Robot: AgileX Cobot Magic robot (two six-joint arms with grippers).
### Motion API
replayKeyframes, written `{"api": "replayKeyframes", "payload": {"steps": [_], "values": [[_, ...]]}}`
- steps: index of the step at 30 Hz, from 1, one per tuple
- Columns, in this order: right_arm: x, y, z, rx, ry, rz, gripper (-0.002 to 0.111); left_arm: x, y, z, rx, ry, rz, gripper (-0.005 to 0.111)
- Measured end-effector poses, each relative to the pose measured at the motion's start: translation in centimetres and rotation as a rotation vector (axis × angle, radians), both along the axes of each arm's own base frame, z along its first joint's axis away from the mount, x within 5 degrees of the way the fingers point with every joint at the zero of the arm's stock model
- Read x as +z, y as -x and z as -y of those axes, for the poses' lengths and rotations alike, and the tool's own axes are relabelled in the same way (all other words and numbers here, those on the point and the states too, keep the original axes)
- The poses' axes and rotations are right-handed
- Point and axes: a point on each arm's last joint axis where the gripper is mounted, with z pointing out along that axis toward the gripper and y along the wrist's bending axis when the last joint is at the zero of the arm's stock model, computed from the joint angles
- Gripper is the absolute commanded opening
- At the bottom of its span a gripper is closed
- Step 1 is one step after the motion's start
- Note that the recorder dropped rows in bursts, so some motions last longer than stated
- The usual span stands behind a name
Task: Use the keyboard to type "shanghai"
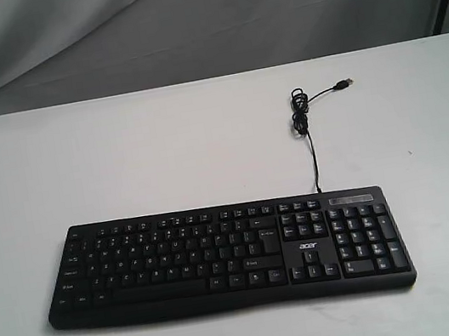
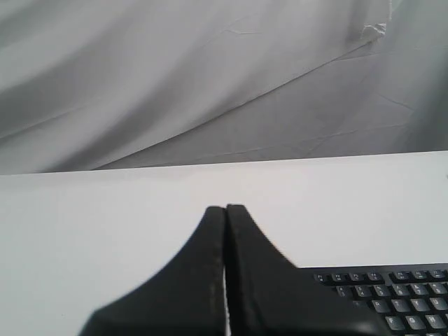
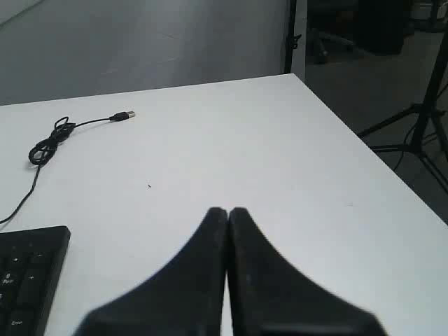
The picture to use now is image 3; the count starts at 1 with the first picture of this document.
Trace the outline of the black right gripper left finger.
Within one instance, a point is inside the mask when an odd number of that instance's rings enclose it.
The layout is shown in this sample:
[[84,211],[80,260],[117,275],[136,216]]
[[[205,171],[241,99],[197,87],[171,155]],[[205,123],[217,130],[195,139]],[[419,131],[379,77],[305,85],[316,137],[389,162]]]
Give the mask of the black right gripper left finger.
[[185,246],[157,273],[92,310],[76,335],[219,335],[228,213],[210,208]]

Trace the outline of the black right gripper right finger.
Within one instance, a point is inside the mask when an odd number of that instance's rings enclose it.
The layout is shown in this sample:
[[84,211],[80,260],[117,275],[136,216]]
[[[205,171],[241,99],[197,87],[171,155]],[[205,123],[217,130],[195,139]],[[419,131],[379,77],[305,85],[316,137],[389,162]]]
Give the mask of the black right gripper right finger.
[[227,281],[235,335],[385,335],[377,318],[292,266],[245,208],[229,215]]

